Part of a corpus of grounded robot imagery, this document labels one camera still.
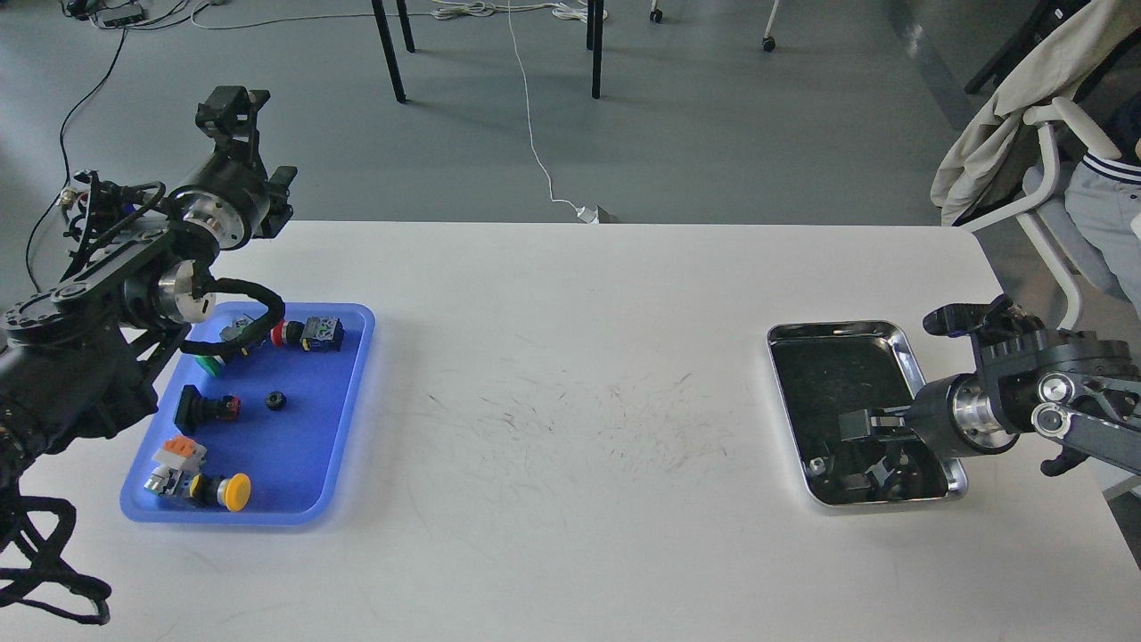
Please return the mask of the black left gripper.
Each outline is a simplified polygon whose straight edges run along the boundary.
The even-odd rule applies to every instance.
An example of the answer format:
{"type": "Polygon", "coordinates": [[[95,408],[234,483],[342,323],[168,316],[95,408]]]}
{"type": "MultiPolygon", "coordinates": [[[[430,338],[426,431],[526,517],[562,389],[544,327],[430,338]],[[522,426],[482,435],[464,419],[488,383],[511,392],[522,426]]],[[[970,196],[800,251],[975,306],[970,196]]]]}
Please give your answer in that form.
{"type": "Polygon", "coordinates": [[[259,153],[257,116],[270,97],[264,89],[216,86],[195,115],[215,155],[168,196],[175,217],[211,231],[221,251],[273,239],[293,216],[288,200],[298,168],[277,166],[267,177],[259,153]]]}

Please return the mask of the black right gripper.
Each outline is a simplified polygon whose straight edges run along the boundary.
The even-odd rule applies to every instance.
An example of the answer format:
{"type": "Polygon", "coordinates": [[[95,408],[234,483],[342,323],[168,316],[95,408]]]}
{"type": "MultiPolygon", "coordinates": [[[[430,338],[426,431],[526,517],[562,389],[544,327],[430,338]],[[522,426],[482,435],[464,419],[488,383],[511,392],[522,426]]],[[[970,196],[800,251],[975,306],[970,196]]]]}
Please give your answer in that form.
{"type": "Polygon", "coordinates": [[[1000,455],[1019,440],[996,418],[976,374],[926,383],[911,407],[865,407],[844,412],[837,422],[843,442],[913,441],[916,434],[939,458],[1000,455]]]}

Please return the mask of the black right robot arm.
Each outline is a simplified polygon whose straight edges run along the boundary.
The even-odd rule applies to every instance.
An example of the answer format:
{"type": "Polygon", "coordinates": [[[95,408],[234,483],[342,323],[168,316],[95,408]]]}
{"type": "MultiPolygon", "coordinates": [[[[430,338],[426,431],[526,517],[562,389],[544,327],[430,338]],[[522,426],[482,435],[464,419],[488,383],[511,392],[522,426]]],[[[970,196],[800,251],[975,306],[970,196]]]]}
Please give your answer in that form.
{"type": "Polygon", "coordinates": [[[945,304],[923,328],[970,338],[973,373],[926,383],[907,406],[847,412],[843,441],[921,441],[937,457],[965,458],[1004,454],[1036,433],[1061,447],[1039,464],[1047,478],[1089,458],[1140,472],[1140,383],[1125,342],[1047,328],[1005,295],[945,304]]]}

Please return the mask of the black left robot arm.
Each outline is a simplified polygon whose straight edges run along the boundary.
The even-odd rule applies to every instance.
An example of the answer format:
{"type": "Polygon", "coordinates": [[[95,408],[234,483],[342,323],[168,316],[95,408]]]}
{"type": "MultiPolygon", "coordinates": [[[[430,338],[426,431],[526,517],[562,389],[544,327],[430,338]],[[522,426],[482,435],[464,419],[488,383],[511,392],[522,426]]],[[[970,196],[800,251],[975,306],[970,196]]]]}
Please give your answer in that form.
{"type": "Polygon", "coordinates": [[[293,214],[296,168],[268,172],[259,154],[269,98],[217,86],[195,115],[212,154],[179,187],[75,174],[88,190],[76,198],[83,227],[68,268],[3,312],[3,545],[29,558],[3,569],[3,606],[110,621],[110,585],[62,560],[75,507],[24,495],[21,476],[76,439],[114,438],[153,415],[154,382],[173,353],[232,355],[284,317],[276,292],[210,273],[221,251],[273,239],[293,214]]]}

